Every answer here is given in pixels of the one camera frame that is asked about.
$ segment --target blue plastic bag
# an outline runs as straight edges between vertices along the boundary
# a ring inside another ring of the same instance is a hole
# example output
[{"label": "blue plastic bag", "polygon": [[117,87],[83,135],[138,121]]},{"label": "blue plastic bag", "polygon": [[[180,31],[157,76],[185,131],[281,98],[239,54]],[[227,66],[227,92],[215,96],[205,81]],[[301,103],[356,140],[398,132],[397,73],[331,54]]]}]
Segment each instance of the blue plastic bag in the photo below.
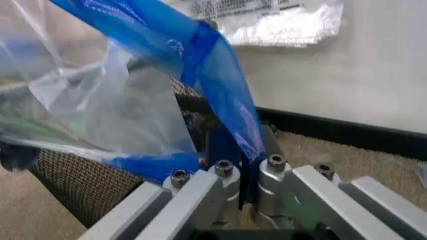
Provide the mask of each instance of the blue plastic bag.
[{"label": "blue plastic bag", "polygon": [[50,1],[204,95],[245,154],[249,175],[258,175],[265,152],[260,122],[237,57],[219,32],[158,0]]}]

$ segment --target clear plastic bag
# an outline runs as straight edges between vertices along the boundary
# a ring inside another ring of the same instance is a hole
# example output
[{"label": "clear plastic bag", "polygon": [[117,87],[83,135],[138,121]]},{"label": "clear plastic bag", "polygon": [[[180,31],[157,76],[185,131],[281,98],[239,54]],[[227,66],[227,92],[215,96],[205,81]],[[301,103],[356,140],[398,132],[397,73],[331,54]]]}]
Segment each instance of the clear plastic bag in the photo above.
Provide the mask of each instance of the clear plastic bag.
[{"label": "clear plastic bag", "polygon": [[47,0],[0,11],[0,136],[104,156],[194,153],[170,77]]},{"label": "clear plastic bag", "polygon": [[158,0],[51,1],[204,95],[244,153],[250,179],[243,185],[256,189],[265,159],[260,121],[236,54],[219,32]]},{"label": "clear plastic bag", "polygon": [[163,0],[236,46],[304,48],[339,33],[344,0]]}]

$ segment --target screw head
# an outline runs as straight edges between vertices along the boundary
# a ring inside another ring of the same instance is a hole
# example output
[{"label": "screw head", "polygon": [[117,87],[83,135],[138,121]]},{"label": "screw head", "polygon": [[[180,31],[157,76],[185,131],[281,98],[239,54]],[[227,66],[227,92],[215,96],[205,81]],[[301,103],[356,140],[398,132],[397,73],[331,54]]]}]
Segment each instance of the screw head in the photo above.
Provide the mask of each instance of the screw head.
[{"label": "screw head", "polygon": [[314,169],[329,181],[333,180],[335,171],[331,165],[327,163],[317,163],[314,165]]},{"label": "screw head", "polygon": [[222,178],[228,178],[233,174],[233,163],[229,160],[219,160],[215,164],[216,175]]},{"label": "screw head", "polygon": [[288,161],[286,161],[286,159],[279,154],[273,154],[268,158],[268,166],[278,173],[285,170],[287,163]]},{"label": "screw head", "polygon": [[181,189],[190,180],[190,174],[185,170],[176,170],[170,175],[172,186]]}]

